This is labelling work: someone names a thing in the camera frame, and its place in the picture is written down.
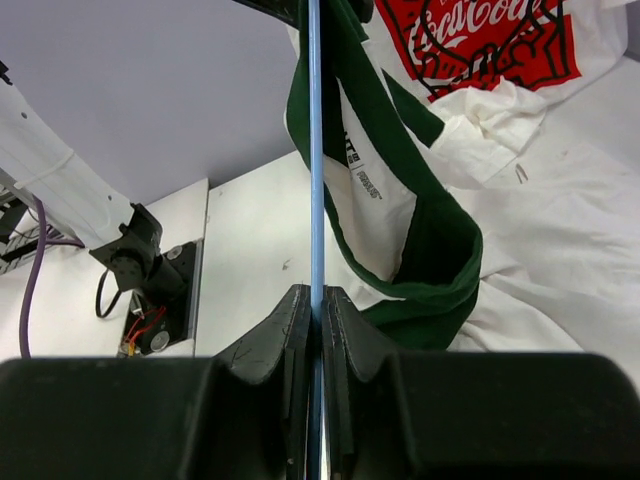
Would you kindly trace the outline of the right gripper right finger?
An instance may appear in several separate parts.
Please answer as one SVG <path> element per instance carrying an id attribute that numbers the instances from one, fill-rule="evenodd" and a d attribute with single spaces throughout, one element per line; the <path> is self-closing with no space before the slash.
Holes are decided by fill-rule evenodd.
<path id="1" fill-rule="evenodd" d="M 341 287 L 322 317 L 325 438 L 331 479 L 421 479 L 402 363 L 425 359 L 367 321 Z"/>

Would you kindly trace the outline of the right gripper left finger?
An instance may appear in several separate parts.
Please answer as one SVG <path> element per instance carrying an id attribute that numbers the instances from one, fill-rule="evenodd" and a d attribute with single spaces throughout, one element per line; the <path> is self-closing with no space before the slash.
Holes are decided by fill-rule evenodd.
<path id="1" fill-rule="evenodd" d="M 266 318 L 205 360 L 190 478 L 305 477 L 310 323 L 310 288 L 295 284 Z"/>

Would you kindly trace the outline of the green and white t shirt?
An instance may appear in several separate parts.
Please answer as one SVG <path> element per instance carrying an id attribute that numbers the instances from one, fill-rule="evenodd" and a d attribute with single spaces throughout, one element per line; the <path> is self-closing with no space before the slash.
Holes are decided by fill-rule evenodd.
<path id="1" fill-rule="evenodd" d="M 440 183 L 443 125 L 379 66 L 349 2 L 322 3 L 320 40 L 335 283 L 401 346 L 444 350 L 475 307 L 483 239 Z"/>

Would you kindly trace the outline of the light blue hanger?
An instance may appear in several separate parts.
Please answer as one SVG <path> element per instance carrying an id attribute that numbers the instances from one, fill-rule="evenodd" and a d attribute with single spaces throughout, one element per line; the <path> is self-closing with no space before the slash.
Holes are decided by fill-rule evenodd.
<path id="1" fill-rule="evenodd" d="M 311 383 L 309 394 L 309 419 L 307 438 L 308 479 L 322 478 L 322 430 L 323 430 L 323 361 L 322 315 L 325 282 L 324 246 L 324 159 L 322 118 L 322 60 L 321 60 L 321 6 L 318 1 L 307 3 L 308 11 L 308 87 L 310 125 L 310 176 L 311 176 Z"/>

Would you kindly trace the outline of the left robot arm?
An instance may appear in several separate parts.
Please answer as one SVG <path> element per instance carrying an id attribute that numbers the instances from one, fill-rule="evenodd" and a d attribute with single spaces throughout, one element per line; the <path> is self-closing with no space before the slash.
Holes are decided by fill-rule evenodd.
<path id="1" fill-rule="evenodd" d="M 1 66 L 1 170 L 71 229 L 122 291 L 168 302 L 186 281 L 161 253 L 160 222 L 111 187 L 30 107 Z"/>

